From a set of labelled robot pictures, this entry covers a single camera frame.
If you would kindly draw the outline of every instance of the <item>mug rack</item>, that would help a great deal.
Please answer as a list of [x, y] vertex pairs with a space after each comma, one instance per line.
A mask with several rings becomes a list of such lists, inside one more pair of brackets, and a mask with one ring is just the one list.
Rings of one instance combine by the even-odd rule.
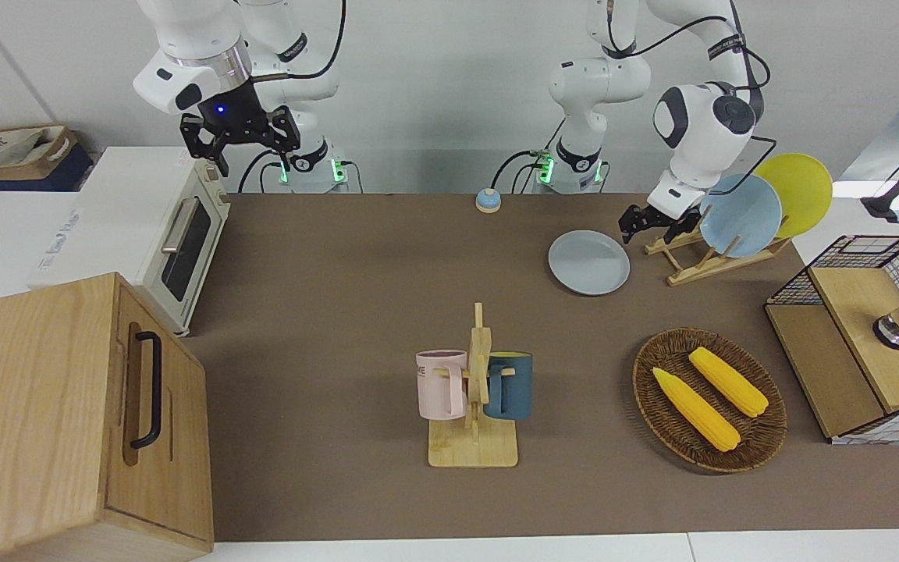
[[[454, 420], [428, 421], [428, 463], [439, 468], [510, 468], [518, 464], [515, 422], [485, 416], [488, 404], [488, 362], [492, 329], [484, 323], [484, 305], [474, 303], [474, 328], [467, 350], [467, 415]], [[450, 376], [446, 369], [436, 369]], [[503, 376], [515, 374], [502, 370]]]

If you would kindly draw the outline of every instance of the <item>yellow plate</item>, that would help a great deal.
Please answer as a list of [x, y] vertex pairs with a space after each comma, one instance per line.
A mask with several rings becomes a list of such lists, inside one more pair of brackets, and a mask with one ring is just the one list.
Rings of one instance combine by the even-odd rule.
[[803, 234], [831, 208], [831, 174], [813, 156], [792, 152], [769, 158], [755, 174], [772, 184], [782, 203], [779, 238]]

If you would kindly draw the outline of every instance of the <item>oven handle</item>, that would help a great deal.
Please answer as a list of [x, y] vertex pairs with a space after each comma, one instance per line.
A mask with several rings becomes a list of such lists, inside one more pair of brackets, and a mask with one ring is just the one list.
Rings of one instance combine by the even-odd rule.
[[169, 229], [169, 235], [165, 236], [165, 242], [162, 243], [163, 254], [179, 253], [186, 239], [186, 233], [189, 232], [190, 224], [193, 222], [193, 217], [197, 214], [199, 207], [199, 197], [184, 199], [179, 203], [179, 210], [176, 212], [175, 219], [172, 220], [172, 228]]

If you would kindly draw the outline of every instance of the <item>oven window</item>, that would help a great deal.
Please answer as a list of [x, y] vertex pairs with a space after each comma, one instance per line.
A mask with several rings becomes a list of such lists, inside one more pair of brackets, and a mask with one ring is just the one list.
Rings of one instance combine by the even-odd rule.
[[193, 270], [196, 269], [197, 260], [203, 252], [204, 242], [210, 232], [210, 215], [204, 209], [203, 202], [197, 206], [197, 212], [193, 215], [193, 221], [186, 231], [186, 239], [178, 253], [169, 254], [165, 260], [165, 270], [162, 271], [162, 283], [169, 288], [172, 296], [178, 302], [183, 302], [186, 296], [186, 288], [193, 278]]

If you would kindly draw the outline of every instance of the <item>dark blue mug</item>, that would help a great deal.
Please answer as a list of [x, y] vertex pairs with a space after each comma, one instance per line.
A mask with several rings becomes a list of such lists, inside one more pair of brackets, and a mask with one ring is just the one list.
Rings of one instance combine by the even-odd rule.
[[[503, 374], [513, 369], [514, 374]], [[532, 355], [520, 351], [493, 351], [488, 362], [485, 416], [524, 420], [532, 413]]]

